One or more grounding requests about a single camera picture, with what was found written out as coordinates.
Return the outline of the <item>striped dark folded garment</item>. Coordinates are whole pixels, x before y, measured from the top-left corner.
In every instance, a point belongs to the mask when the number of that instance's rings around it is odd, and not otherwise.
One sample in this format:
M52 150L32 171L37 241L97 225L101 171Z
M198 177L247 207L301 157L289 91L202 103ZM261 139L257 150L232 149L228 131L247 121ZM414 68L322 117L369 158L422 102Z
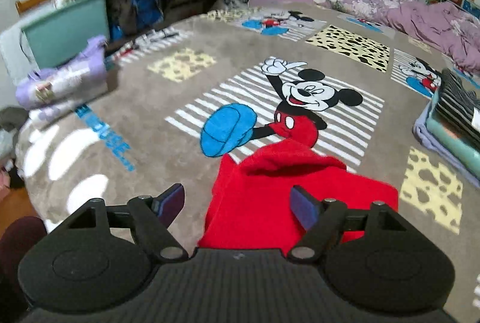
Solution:
M461 78L444 68L436 95L438 101L434 109L437 113L479 148L479 99L476 93L465 90Z

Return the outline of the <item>red sweater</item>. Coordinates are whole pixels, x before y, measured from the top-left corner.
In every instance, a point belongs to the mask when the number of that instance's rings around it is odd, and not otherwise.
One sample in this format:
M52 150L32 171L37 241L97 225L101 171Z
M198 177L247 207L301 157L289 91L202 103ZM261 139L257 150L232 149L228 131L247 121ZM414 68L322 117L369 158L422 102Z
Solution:
M295 186L318 201L336 199L351 209L368 209L375 201L399 207L393 186L350 173L335 157L286 139L240 163L230 154L222 156L198 245L287 253L317 220L316 209L293 192Z

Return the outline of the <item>Mickey Mouse bed blanket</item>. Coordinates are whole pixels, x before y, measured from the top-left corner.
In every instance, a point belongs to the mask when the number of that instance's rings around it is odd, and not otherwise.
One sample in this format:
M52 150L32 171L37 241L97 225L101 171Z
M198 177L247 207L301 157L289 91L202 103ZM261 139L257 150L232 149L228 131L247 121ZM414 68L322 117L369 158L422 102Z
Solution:
M203 234L219 157L241 162L291 137L346 170L393 185L400 213L452 260L447 310L479 320L479 188L412 132L452 61L402 33L382 34L312 6L282 9L286 34L262 33L273 8L181 21L122 57L110 93L51 126L28 123L17 146L33 207L53 230L87 199L123 204L180 182L173 235L192 251Z

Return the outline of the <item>purple folded blanket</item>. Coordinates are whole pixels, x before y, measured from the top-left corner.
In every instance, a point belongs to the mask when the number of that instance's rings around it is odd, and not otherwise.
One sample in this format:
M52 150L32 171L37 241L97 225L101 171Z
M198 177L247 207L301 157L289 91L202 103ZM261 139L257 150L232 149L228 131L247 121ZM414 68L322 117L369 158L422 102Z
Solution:
M48 124L107 91L103 35L92 37L86 48L58 68L30 72L16 88L16 99L30 119Z

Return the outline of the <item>teal folded garment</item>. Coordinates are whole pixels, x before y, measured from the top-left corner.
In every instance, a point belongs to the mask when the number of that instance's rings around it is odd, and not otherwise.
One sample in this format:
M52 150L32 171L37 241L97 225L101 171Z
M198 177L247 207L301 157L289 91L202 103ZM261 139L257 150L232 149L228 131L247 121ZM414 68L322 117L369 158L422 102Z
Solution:
M435 94L425 122L427 130L455 160L479 179L479 149L465 133L461 133L437 113L435 107L438 101L439 96Z

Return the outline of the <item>lavender folded garment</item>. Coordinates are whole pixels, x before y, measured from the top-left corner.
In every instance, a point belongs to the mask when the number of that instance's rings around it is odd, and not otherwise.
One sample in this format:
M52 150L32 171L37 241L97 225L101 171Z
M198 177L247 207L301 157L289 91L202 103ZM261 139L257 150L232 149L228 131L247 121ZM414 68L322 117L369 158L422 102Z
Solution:
M427 116L430 111L430 105L428 104L420 116L416 119L412 133L416 140L425 146L425 148L439 154L444 160L447 160L450 165L456 168L460 173L475 187L479 187L479 177L473 173L473 168L465 166L461 159L453 152L450 152L446 146L444 146L432 133L430 133L426 127Z

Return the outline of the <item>purple floral quilt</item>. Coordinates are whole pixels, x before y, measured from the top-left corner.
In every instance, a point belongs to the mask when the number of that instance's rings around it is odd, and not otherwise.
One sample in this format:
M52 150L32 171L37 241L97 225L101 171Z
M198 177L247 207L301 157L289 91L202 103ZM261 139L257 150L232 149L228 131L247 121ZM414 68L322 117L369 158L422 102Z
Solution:
M450 57L456 65L479 74L479 19L450 2L426 5L416 0L249 0L252 6L312 3L384 24Z

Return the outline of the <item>blue bag under table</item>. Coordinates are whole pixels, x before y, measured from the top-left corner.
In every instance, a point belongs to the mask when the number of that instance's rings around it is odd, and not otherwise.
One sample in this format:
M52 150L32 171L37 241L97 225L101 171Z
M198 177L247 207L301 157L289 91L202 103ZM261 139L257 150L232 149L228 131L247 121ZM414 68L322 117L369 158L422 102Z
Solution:
M133 36L164 20L159 0L106 0L113 41Z

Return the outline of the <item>teal plastic storage bin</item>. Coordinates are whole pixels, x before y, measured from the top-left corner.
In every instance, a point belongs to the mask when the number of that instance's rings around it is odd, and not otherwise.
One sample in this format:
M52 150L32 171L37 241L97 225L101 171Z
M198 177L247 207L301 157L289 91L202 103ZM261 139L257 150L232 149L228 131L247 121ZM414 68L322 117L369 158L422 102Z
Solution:
M88 40L110 39L107 0L74 0L20 30L19 47L38 68L55 68L83 51Z

